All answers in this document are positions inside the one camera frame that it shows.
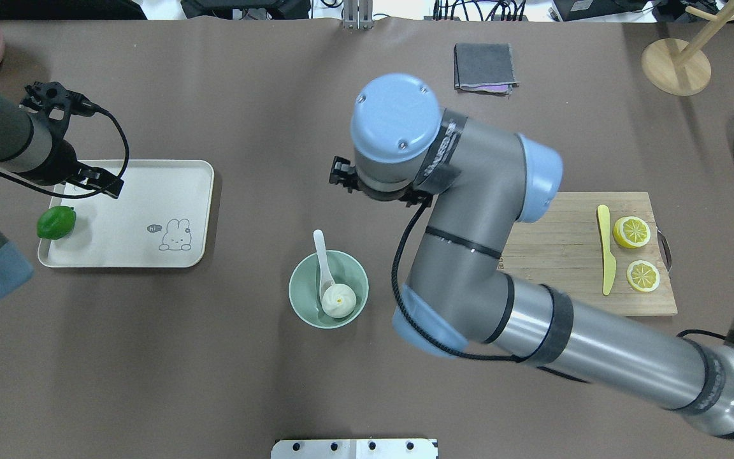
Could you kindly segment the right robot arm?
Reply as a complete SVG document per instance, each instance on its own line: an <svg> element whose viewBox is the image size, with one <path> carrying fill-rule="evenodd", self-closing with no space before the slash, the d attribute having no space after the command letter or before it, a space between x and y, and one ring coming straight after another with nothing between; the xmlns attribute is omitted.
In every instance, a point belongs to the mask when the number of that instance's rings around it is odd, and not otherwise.
<svg viewBox="0 0 734 459"><path fill-rule="evenodd" d="M558 193L554 149L441 108L402 73L359 91L350 136L354 163L336 157L330 183L433 205L404 285L391 269L405 340L460 358L470 342L496 345L503 362L608 384L734 441L734 321L721 346L707 347L498 270L513 224L539 220Z"/></svg>

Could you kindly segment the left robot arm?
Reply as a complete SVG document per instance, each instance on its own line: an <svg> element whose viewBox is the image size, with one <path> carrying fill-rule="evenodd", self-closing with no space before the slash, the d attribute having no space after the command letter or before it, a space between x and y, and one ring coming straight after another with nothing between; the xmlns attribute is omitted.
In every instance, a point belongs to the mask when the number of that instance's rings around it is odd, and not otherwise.
<svg viewBox="0 0 734 459"><path fill-rule="evenodd" d="M67 183L83 189L79 200L99 194L118 198L123 173L79 161L64 138L72 116L109 116L108 110L59 82L33 82L24 90L20 104L0 95L0 178L41 194ZM0 300L32 274L30 261L0 232Z"/></svg>

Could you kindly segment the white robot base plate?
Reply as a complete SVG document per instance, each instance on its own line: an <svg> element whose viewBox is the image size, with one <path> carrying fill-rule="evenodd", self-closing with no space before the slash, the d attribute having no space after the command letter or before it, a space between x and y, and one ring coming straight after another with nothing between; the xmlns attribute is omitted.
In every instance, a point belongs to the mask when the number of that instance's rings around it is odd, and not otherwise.
<svg viewBox="0 0 734 459"><path fill-rule="evenodd" d="M286 439L271 448L271 458L440 458L436 439Z"/></svg>

